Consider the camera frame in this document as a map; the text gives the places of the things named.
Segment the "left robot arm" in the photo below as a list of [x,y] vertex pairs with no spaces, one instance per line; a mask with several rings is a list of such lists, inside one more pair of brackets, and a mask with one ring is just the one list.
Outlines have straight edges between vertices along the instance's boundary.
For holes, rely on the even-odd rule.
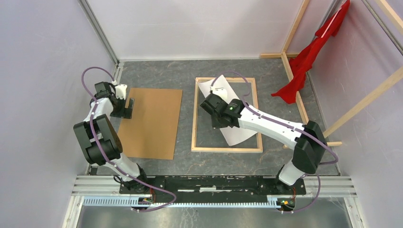
[[115,172],[114,180],[125,190],[145,193],[149,180],[144,170],[123,153],[122,143],[110,117],[131,119],[134,99],[126,106],[127,85],[117,82],[95,84],[96,94],[90,100],[87,117],[73,130],[86,161]]

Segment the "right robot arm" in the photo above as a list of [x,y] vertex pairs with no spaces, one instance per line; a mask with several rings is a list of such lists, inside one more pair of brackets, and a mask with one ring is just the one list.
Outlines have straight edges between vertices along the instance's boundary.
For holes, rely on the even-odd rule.
[[239,99],[229,103],[210,93],[201,108],[211,116],[214,128],[239,128],[252,130],[275,139],[293,150],[292,159],[277,174],[274,186],[286,194],[305,174],[315,174],[327,149],[327,142],[319,125],[290,122],[267,113]]

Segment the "white wooden picture frame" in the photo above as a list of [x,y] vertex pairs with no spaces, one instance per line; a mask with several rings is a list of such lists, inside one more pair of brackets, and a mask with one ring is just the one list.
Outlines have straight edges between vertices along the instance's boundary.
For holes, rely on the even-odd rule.
[[[192,119],[192,142],[191,142],[191,151],[192,152],[215,152],[215,153],[262,153],[263,152],[263,142],[262,142],[262,135],[260,133],[254,134],[256,138],[256,146],[254,148],[251,147],[234,147],[234,146],[227,146],[227,147],[201,147],[197,145],[197,132],[198,132],[198,112],[199,112],[199,105],[201,101],[199,99],[201,96],[199,95],[199,84],[212,82],[215,78],[214,77],[197,77],[195,79],[195,90],[194,90],[194,105],[193,105],[193,119]],[[255,108],[258,108],[258,96],[257,96],[257,86],[256,80],[254,78],[246,78],[243,80],[239,77],[228,77],[226,78],[227,82],[230,83],[242,83],[247,82],[250,84],[249,90],[250,95],[248,95],[248,100],[251,101],[252,105]]]

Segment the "wooden backing board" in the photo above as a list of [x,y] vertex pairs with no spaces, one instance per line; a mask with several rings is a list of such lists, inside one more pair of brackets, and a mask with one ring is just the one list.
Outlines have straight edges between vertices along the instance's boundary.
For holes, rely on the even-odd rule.
[[131,119],[123,119],[118,137],[129,158],[172,160],[182,102],[181,89],[131,88]]

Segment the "photo print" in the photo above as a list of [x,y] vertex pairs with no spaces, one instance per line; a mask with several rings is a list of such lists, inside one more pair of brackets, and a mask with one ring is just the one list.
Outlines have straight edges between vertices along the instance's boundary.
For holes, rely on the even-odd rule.
[[[215,78],[207,81],[202,81],[200,78],[196,78],[196,85],[200,89],[201,93],[203,94],[203,97],[206,98],[210,94],[210,87],[212,82],[214,81]],[[225,78],[223,74],[221,74],[217,80],[214,82],[215,87],[224,87],[228,91],[228,103],[232,99],[239,99],[239,96],[236,94],[236,92],[233,90],[233,88],[229,84],[229,80]],[[221,134],[223,135],[226,143],[228,146],[234,146],[239,143],[244,142],[245,140],[249,139],[250,137],[254,136],[257,132],[253,130],[247,130],[247,129],[240,129],[237,127],[226,127],[226,128],[220,128]]]

